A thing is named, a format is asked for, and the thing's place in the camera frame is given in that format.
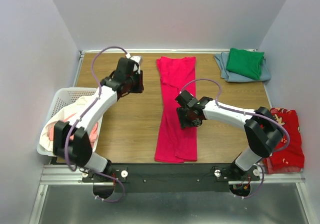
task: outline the white wall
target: white wall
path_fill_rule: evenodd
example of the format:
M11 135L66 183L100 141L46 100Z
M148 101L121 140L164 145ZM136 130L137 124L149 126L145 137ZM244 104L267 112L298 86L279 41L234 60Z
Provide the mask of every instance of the white wall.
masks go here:
M320 211L320 0L287 0L264 38L273 106L297 110L308 191Z
M258 48L285 0L53 0L79 49Z
M36 143L78 49L52 0L0 0L0 223L25 224L44 160Z

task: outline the green cloth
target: green cloth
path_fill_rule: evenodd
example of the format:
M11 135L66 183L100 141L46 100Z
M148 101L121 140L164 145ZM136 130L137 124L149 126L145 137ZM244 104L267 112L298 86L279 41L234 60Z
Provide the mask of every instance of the green cloth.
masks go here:
M264 52L250 52L243 49L230 49L226 69L242 76L260 80Z

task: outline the pink cloth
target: pink cloth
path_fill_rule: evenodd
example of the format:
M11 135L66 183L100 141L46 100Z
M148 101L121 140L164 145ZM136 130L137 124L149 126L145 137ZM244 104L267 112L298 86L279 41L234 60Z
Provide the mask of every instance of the pink cloth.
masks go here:
M160 72L163 113L154 159L158 162L183 163L197 160L197 129L180 128L175 98L185 84L196 78L195 57L171 59L161 57L156 61ZM187 87L196 96L196 84Z
M67 117L66 119L64 119L64 122L68 121L68 120L69 120L71 117L73 117L74 115L75 115L75 113L72 114L72 115L70 115L70 116ZM53 140L54 140L54 128L55 128L55 127L53 126L52 128L49 129L49 140L50 140L50 141L53 141ZM96 124L94 125L94 127L92 128L92 131L91 131L91 133L90 133L90 135L89 135L89 140L90 140L90 144L91 144L91 147L92 147L92 148L94 147L94 144L95 144L95 141L96 141L97 137L98 137L98 123L96 123Z

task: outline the folded clothing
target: folded clothing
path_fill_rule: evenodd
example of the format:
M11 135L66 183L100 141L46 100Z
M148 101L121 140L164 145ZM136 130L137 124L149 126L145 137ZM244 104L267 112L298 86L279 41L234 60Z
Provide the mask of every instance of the folded clothing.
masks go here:
M195 57L171 59L161 57L156 61L160 73L163 113L154 159L158 162L183 163L197 160L197 129L181 129L177 115L179 105L175 98L183 86L196 78ZM193 96L196 85L186 90Z
M226 70L251 78L260 80L261 64L264 52L250 52L243 49L230 49Z
M302 140L297 113L283 108L272 108L270 111L276 121L288 131L290 144L286 149L274 152L271 157L264 159L267 171L269 174L299 172L304 167L305 156L301 148ZM283 137L276 149L283 147L286 142L287 138Z
M222 52L220 54L215 54L214 59L221 71L221 78L225 79L226 82L236 82L236 83L244 83L244 82L258 82L258 81L268 81L271 79L271 74L267 68L266 60L263 59L261 64L261 76L259 80L254 80L245 76L242 76L237 73L230 72L226 69L226 65L228 62L229 53Z
M50 120L46 123L41 131L39 144L43 146L47 151L52 152L54 147L53 142L53 128L57 121L68 120L75 114L81 114L88 102L93 102L93 96L82 96L76 100L76 102L62 108L57 112ZM95 124L94 128L90 133L90 142L93 146L95 140L98 138L98 123Z

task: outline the folded blue fabric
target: folded blue fabric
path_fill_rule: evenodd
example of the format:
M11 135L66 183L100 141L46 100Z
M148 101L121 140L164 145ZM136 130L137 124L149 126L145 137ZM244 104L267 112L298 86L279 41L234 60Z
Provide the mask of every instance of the folded blue fabric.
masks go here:
M245 82L259 82L259 81L268 81L271 79L271 74L267 68L266 60L264 59L261 64L261 76L260 80L254 80L248 77L244 77L237 73L232 73L226 70L227 61L229 53L222 52L221 54L215 54L214 59L218 64L218 67L221 71L221 78L224 78L226 82L235 82L235 83L245 83Z

